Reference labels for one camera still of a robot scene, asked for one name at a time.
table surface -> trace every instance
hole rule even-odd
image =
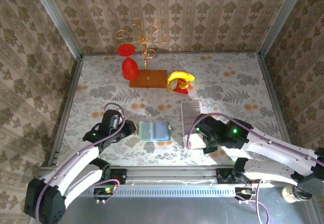
[[[132,58],[143,69],[142,55]],[[233,164],[246,156],[239,150],[223,149],[204,155],[188,152],[182,141],[180,103],[200,100],[204,113],[220,112],[249,122],[265,133],[281,139],[268,91],[255,53],[157,54],[148,61],[149,69],[187,71],[196,79],[189,94],[168,93],[164,88],[129,88],[122,77],[120,56],[85,56],[74,95],[58,163],[89,142],[82,137],[101,122],[104,105],[120,104],[126,119],[168,121],[172,127],[169,142],[140,142],[138,132],[106,148],[100,158],[111,165],[213,165]],[[251,155],[258,160],[265,158]]]
[[[304,202],[287,203],[281,189],[261,189],[271,224],[310,224]],[[267,217],[260,207],[263,223]],[[59,224],[228,224],[259,223],[255,204],[239,204],[234,198],[117,198],[97,205],[93,198],[76,198]]]

wooden base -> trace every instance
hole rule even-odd
[[[166,88],[167,70],[140,70],[140,76],[130,81],[130,87]]]

floral tablecloth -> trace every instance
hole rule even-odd
[[[132,56],[143,69],[142,55]],[[163,88],[129,88],[122,77],[122,57],[85,56],[58,163],[87,145],[82,137],[101,122],[103,106],[116,102],[126,119],[169,121],[172,139],[168,142],[140,142],[138,132],[106,148],[100,158],[111,165],[212,165],[233,164],[245,156],[239,150],[224,149],[204,155],[188,152],[182,142],[180,103],[200,100],[204,113],[221,112],[242,119],[281,139],[268,91],[255,53],[158,54],[148,61],[149,69],[187,71],[195,75],[188,95]]]

gold hooks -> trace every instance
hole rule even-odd
[[[155,19],[151,22],[151,25],[156,29],[155,32],[146,35],[145,34],[145,30],[144,30],[144,22],[143,20],[141,20],[140,18],[133,18],[131,20],[131,25],[132,26],[140,26],[141,29],[141,33],[138,35],[134,35],[124,29],[120,29],[118,31],[115,32],[115,37],[116,39],[123,39],[125,37],[126,34],[136,38],[136,41],[133,42],[128,42],[128,43],[142,43],[142,55],[144,56],[144,62],[145,62],[145,70],[146,70],[146,64],[147,64],[147,59],[152,59],[155,57],[156,55],[156,50],[154,49],[148,49],[147,48],[147,43],[162,43],[162,44],[166,44],[169,43],[171,40],[171,36],[168,34],[162,34],[161,35],[161,42],[155,42],[153,41],[152,36],[155,35],[156,33],[158,33],[165,25],[165,22],[159,20],[159,19]]]

gold metal stand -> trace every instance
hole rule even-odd
[[[132,19],[133,26],[141,26],[141,33],[134,35],[128,31],[121,29],[116,31],[115,36],[117,39],[123,39],[125,34],[129,34],[132,37],[136,38],[136,41],[129,43],[138,43],[142,44],[142,55],[144,56],[144,70],[140,70],[140,76],[135,80],[130,81],[130,87],[157,87],[165,88],[167,85],[167,71],[166,70],[148,70],[147,69],[147,59],[152,59],[156,55],[154,49],[148,49],[147,43],[168,43],[171,40],[171,37],[168,34],[163,34],[161,36],[161,42],[154,42],[152,36],[159,32],[163,26],[164,22],[161,20],[154,20],[152,25],[156,28],[156,31],[152,34],[146,35],[144,30],[144,22],[139,18]]]

